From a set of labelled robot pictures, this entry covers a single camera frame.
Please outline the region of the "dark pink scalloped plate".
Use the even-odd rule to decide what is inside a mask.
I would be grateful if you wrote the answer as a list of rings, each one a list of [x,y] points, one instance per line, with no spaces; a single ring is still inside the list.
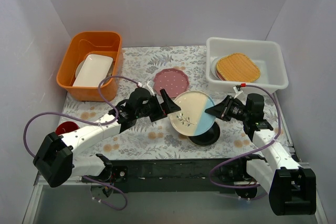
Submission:
[[[188,76],[175,68],[163,69],[158,72],[154,79],[153,89],[160,95],[160,90],[164,89],[170,98],[176,98],[181,93],[188,90],[190,85]]]

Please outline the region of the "cream and blue plate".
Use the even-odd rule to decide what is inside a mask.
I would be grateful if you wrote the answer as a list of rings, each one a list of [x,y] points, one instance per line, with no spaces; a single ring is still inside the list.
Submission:
[[[201,91],[187,91],[175,98],[181,110],[168,115],[173,128],[185,136],[198,136],[208,131],[215,117],[205,112],[215,105],[213,99]]]

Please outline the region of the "cream and pink plate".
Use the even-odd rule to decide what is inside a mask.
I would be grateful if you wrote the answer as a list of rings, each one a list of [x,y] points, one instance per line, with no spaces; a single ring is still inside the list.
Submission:
[[[215,65],[215,70],[216,70],[217,76],[221,80],[226,81],[225,77],[228,73],[228,65],[220,59]]]

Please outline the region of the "yellow woven bamboo tray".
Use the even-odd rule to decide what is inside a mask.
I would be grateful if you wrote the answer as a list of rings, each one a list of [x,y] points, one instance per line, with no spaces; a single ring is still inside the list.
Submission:
[[[245,54],[234,53],[221,60],[228,65],[226,81],[254,82],[260,75],[260,69]]]

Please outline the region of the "white ribbed soup plate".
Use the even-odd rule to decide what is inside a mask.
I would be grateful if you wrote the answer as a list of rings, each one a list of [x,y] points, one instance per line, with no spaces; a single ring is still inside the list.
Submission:
[[[210,66],[211,73],[213,74],[213,76],[215,77],[216,80],[220,80],[220,78],[218,77],[217,72],[216,72],[216,64],[219,60],[220,60],[220,57],[217,57],[216,59],[214,59],[211,62],[211,66]]]

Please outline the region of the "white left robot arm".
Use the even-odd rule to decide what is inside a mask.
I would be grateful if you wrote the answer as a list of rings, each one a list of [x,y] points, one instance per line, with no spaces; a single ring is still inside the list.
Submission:
[[[33,164],[52,188],[58,187],[71,177],[81,176],[108,182],[112,178],[113,165],[102,154],[81,157],[81,153],[103,141],[133,127],[137,119],[148,117],[152,122],[164,119],[181,108],[167,92],[160,91],[163,101],[145,88],[136,88],[129,98],[120,101],[95,122],[70,133],[48,134],[37,151]]]

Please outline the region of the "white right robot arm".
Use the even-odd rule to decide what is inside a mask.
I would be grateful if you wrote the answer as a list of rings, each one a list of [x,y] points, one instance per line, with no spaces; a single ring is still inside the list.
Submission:
[[[223,121],[241,121],[244,132],[263,159],[252,159],[238,166],[238,176],[254,178],[266,191],[272,211],[277,216],[313,215],[316,212],[316,176],[312,169],[302,167],[277,142],[277,134],[264,118],[264,97],[251,93],[245,104],[227,96],[206,113]]]

